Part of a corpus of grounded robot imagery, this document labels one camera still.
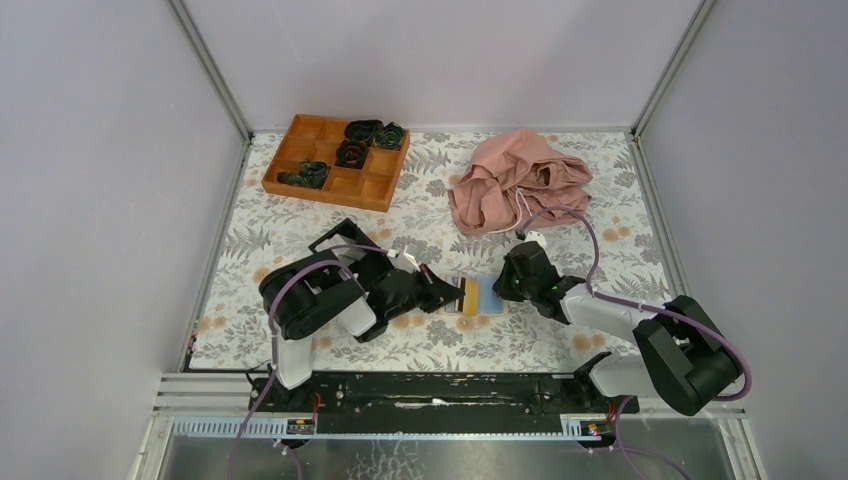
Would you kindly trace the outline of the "gold credit card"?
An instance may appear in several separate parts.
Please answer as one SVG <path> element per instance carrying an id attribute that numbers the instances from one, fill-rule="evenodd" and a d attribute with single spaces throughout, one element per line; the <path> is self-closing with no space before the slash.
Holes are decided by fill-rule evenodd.
<path id="1" fill-rule="evenodd" d="M 460 286 L 464 294 L 458 302 L 457 310 L 464 315 L 476 315 L 479 309 L 479 282 L 472 278 L 463 277 Z"/>

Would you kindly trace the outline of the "tan leather card holder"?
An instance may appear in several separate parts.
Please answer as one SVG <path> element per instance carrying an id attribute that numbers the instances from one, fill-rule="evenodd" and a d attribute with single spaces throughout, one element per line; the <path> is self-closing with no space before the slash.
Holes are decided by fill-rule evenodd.
<path id="1" fill-rule="evenodd" d="M 463 297 L 442 307 L 441 313 L 466 316 L 500 316 L 508 313 L 506 302 L 494 291 L 496 275 L 449 274 L 444 277 L 444 280 L 462 290 Z"/>

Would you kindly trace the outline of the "black card box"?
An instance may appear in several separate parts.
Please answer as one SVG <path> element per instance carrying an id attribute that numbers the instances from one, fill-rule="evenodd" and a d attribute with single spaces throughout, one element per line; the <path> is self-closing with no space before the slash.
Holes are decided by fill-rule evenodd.
<path id="1" fill-rule="evenodd" d="M 309 250 L 312 253 L 329 250 L 366 289 L 379 283 L 394 269 L 388 253 L 378 247 L 349 218 L 342 220 L 312 242 Z"/>

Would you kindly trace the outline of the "blue credit card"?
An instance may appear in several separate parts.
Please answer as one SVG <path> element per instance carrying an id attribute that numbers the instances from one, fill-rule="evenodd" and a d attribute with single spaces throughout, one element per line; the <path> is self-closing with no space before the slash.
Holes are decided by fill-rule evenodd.
<path id="1" fill-rule="evenodd" d="M 480 275 L 477 277 L 479 284 L 479 299 L 477 312 L 482 315 L 503 315 L 507 308 L 505 301 L 501 299 L 494 290 L 497 280 L 496 275 Z"/>

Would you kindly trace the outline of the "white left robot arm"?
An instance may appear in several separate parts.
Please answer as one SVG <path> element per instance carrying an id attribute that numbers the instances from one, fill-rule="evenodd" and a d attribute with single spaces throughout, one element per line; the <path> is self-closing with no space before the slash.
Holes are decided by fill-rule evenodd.
<path id="1" fill-rule="evenodd" d="M 269 273 L 258 291 L 271 332 L 272 398 L 288 411 L 309 401 L 312 336 L 336 321 L 360 342 L 411 310 L 433 313 L 465 292 L 404 251 L 353 244 L 317 251 Z"/>

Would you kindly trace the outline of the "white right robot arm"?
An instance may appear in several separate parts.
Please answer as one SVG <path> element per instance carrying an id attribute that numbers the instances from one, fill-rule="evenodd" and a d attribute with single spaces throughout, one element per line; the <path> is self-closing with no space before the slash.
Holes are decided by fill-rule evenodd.
<path id="1" fill-rule="evenodd" d="M 693 416 L 743 376 L 710 317 L 680 295 L 661 307 L 590 290 L 584 279 L 558 273 L 536 241 L 513 247 L 493 287 L 501 299 L 530 302 L 545 318 L 601 331 L 636 346 L 636 354 L 604 353 L 578 368 L 575 402 L 597 412 L 612 398 L 658 398 Z"/>

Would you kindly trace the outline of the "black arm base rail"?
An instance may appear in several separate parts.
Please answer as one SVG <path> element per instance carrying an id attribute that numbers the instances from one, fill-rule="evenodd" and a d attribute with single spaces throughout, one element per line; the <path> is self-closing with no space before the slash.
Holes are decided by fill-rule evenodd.
<path id="1" fill-rule="evenodd" d="M 574 374 L 543 373 L 391 373 L 320 371 L 287 390 L 265 376 L 249 376 L 248 405 L 261 413 L 303 414 L 332 426 L 432 426 L 449 424 L 472 430 L 529 430 L 539 419 L 582 417 L 601 429 L 622 407 L 636 413 L 635 400 L 591 393 Z"/>

